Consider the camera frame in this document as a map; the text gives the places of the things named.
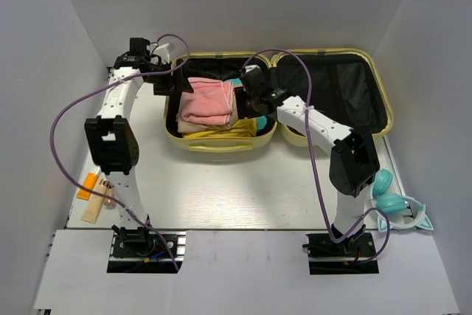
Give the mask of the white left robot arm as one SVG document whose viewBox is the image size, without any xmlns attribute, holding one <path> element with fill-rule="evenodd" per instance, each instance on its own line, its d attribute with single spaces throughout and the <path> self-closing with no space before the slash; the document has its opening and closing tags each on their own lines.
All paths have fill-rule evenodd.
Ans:
<svg viewBox="0 0 472 315">
<path fill-rule="evenodd" d="M 150 225 L 136 182 L 139 143 L 129 123 L 133 104 L 143 84 L 158 96 L 192 93 L 188 79 L 173 67 L 171 44 L 131 38 L 129 50 L 111 68 L 103 104 L 96 117 L 84 124 L 93 163 L 111 183 L 119 210 L 120 229 Z"/>
</svg>

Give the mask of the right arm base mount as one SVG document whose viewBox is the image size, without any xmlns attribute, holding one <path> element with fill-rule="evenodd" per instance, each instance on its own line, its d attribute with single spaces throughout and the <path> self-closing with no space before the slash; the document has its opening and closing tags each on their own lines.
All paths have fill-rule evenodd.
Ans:
<svg viewBox="0 0 472 315">
<path fill-rule="evenodd" d="M 364 233 L 345 251 L 342 244 L 332 242 L 328 234 L 306 234 L 302 248 L 308 255 L 310 275 L 378 274 L 377 260 L 367 262 L 376 253 L 373 237 Z"/>
</svg>

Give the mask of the beige garment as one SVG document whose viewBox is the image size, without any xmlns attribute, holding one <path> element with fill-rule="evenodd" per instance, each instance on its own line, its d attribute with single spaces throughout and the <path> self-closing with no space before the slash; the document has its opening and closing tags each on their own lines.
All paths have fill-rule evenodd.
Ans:
<svg viewBox="0 0 472 315">
<path fill-rule="evenodd" d="M 181 112 L 178 112 L 176 116 L 176 122 L 178 126 L 178 132 L 180 134 L 193 134 L 208 130 L 228 130 L 237 122 L 237 112 L 233 111 L 230 115 L 229 122 L 224 125 L 199 125 L 187 122 L 182 118 Z"/>
</svg>

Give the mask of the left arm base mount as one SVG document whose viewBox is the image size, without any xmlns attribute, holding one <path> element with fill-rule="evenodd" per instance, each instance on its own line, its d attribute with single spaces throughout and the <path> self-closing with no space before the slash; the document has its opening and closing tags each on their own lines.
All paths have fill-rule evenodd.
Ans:
<svg viewBox="0 0 472 315">
<path fill-rule="evenodd" d="M 109 274 L 176 274 L 185 254 L 186 233 L 157 235 L 148 229 L 113 226 Z"/>
</svg>

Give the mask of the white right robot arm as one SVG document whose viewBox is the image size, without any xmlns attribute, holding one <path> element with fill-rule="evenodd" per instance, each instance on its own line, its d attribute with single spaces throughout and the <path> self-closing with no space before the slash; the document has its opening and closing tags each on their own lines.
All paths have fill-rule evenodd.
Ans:
<svg viewBox="0 0 472 315">
<path fill-rule="evenodd" d="M 316 190 L 334 249 L 342 255 L 352 254 L 365 230 L 368 189 L 380 168 L 372 135 L 332 120 L 286 89 L 274 89 L 256 65 L 244 67 L 240 80 L 243 87 L 235 91 L 240 118 L 268 116 L 304 134 L 309 148 L 316 145 L 330 158 L 329 180 L 337 192 L 332 223 L 327 218 L 318 176 Z"/>
</svg>

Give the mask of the pink towel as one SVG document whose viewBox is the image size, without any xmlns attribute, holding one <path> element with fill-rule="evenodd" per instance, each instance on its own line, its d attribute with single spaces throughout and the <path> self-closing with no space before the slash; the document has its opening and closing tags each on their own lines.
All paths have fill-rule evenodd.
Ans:
<svg viewBox="0 0 472 315">
<path fill-rule="evenodd" d="M 233 113 L 233 83 L 205 77 L 190 77 L 189 83 L 193 92 L 181 94 L 183 121 L 206 126 L 229 124 Z"/>
</svg>

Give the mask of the teal garment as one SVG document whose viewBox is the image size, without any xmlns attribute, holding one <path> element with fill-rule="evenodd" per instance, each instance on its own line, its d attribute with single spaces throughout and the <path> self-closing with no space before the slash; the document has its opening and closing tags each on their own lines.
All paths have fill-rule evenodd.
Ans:
<svg viewBox="0 0 472 315">
<path fill-rule="evenodd" d="M 235 95 L 234 95 L 234 88 L 236 86 L 242 85 L 241 79 L 240 78 L 232 78 L 232 79 L 229 79 L 229 80 L 225 80 L 223 82 L 223 85 L 224 85 L 225 89 L 231 89 L 232 90 L 232 112 L 233 111 L 237 112 L 236 102 L 235 102 Z M 267 126 L 268 119 L 265 116 L 257 116 L 257 117 L 255 117 L 255 119 L 257 120 L 257 135 L 258 135 Z"/>
</svg>

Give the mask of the yellow garment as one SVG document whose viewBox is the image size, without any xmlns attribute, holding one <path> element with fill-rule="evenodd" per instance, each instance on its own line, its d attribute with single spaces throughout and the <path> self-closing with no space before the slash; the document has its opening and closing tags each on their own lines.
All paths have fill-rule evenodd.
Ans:
<svg viewBox="0 0 472 315">
<path fill-rule="evenodd" d="M 252 138 L 257 135 L 257 120 L 243 119 L 237 122 L 228 130 L 208 130 L 193 134 L 181 134 L 184 139 L 234 139 Z"/>
</svg>

